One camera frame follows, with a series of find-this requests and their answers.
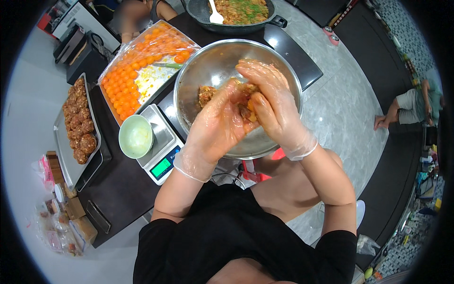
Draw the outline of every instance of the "knife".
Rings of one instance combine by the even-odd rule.
[[[170,64],[169,63],[153,63],[153,66],[180,69],[181,67],[183,67],[183,64],[178,64],[178,63],[170,63]]]

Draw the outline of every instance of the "stainless steel bowl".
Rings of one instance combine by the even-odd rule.
[[[173,89],[173,103],[181,127],[189,133],[192,122],[201,108],[198,103],[198,88],[209,85],[219,88],[231,77],[241,82],[247,80],[236,70],[235,65],[243,58],[257,59],[273,64],[288,80],[295,97],[299,114],[302,113],[300,81],[290,64],[273,49],[251,40],[220,40],[197,51],[181,68]],[[279,148],[259,127],[249,133],[224,157],[227,159],[255,159],[266,156]]]

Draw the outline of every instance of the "mosaic tile wall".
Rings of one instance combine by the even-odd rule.
[[[420,214],[418,211],[424,207],[434,209],[437,198],[441,199],[443,196],[443,188],[444,180],[442,177],[439,177],[433,199],[425,203],[419,202],[419,199],[416,200],[410,213],[411,221],[407,221],[406,223],[412,228],[407,243],[405,245],[401,244],[403,236],[397,235],[392,244],[387,244],[388,255],[378,268],[378,272],[383,278],[411,268],[421,247],[428,238],[430,226],[435,218],[434,216]],[[371,276],[366,280],[366,283],[372,284],[376,281],[377,279]]]
[[[380,5],[379,14],[399,41],[400,52],[408,55],[415,66],[418,78],[424,79],[426,71],[436,68],[436,64],[424,36],[411,15],[399,0],[374,2]]]

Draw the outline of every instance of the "frying pan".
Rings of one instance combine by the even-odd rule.
[[[265,0],[268,7],[268,19],[263,22],[249,25],[220,25],[210,23],[210,8],[208,0],[181,0],[185,11],[193,17],[203,28],[224,35],[247,35],[263,28],[266,24],[287,27],[287,20],[276,15],[274,5],[271,0]]]

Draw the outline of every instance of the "white bowl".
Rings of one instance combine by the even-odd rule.
[[[150,122],[141,115],[128,117],[121,124],[118,142],[127,157],[142,158],[153,146],[153,130]]]

